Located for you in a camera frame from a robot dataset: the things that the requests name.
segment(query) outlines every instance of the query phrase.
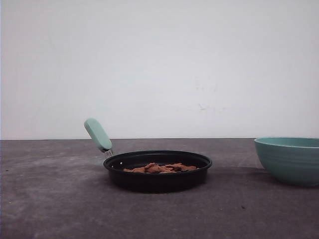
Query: pan handle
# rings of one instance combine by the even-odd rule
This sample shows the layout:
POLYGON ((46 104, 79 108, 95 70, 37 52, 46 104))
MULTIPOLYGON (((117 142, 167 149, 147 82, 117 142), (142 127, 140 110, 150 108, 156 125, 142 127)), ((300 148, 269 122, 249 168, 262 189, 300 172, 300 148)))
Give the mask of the pan handle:
POLYGON ((91 139, 102 153, 112 155, 112 142, 105 133, 101 124, 94 118, 89 118, 84 122, 84 127, 88 131, 91 139))

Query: pan rim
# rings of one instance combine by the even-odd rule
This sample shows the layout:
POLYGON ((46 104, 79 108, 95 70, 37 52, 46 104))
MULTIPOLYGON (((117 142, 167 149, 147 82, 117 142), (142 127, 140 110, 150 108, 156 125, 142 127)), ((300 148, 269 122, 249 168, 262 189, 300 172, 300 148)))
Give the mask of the pan rim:
POLYGON ((120 173, 120 174, 127 174, 127 175, 144 175, 146 177, 163 177, 163 176, 177 176, 177 175, 185 175, 185 174, 191 174, 191 173, 196 173, 196 172, 200 172, 200 171, 204 171, 207 170, 208 168, 210 168, 212 166, 212 160, 210 158, 208 158, 205 155, 199 154, 199 153, 193 153, 193 152, 188 152, 188 151, 179 151, 179 150, 143 150, 143 151, 132 151, 132 152, 127 152, 127 153, 121 153, 121 154, 117 154, 114 155, 110 158, 107 158, 104 160, 103 165, 106 169, 115 172, 115 173, 120 173), (126 172, 126 171, 121 171, 115 168, 110 167, 110 163, 114 160, 116 160, 118 157, 121 156, 125 156, 125 155, 134 155, 134 154, 148 154, 148 153, 161 153, 161 154, 165 154, 165 153, 175 153, 175 154, 190 154, 190 155, 194 155, 194 156, 199 156, 205 160, 208 161, 208 164, 204 167, 198 168, 196 170, 191 170, 191 171, 184 171, 184 172, 178 172, 178 173, 133 173, 133 172, 126 172))

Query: brown food pieces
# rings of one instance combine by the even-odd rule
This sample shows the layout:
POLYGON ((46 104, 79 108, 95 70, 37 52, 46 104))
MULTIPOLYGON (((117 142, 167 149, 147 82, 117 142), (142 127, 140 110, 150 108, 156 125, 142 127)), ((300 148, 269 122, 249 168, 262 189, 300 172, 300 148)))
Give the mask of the brown food pieces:
POLYGON ((155 163, 149 163, 148 165, 140 168, 124 169, 125 172, 133 173, 178 173, 182 171, 191 171, 197 169, 196 166, 186 166, 182 163, 166 164, 159 166, 155 163))

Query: bowl rim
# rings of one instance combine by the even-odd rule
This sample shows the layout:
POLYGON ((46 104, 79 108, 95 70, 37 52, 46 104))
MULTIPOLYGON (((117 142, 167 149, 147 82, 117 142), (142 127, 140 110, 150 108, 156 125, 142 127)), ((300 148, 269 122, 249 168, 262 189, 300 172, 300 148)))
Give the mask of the bowl rim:
POLYGON ((265 143, 260 142, 261 139, 266 138, 294 138, 294 139, 315 139, 319 141, 319 138, 307 138, 307 137, 259 137, 256 138, 254 141, 256 143, 266 144, 266 145, 272 145, 272 146, 278 146, 278 147, 288 147, 288 148, 319 148, 319 146, 296 146, 296 145, 282 145, 282 144, 275 144, 275 143, 265 143))

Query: table surface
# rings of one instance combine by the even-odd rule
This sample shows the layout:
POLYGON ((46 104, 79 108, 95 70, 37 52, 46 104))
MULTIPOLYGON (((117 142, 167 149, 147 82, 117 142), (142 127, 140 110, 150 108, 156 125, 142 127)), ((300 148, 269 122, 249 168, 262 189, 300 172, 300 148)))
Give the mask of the table surface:
POLYGON ((113 185, 91 140, 1 142, 2 239, 316 239, 319 187, 277 182, 253 139, 114 139, 114 153, 183 150, 213 160, 173 193, 113 185))

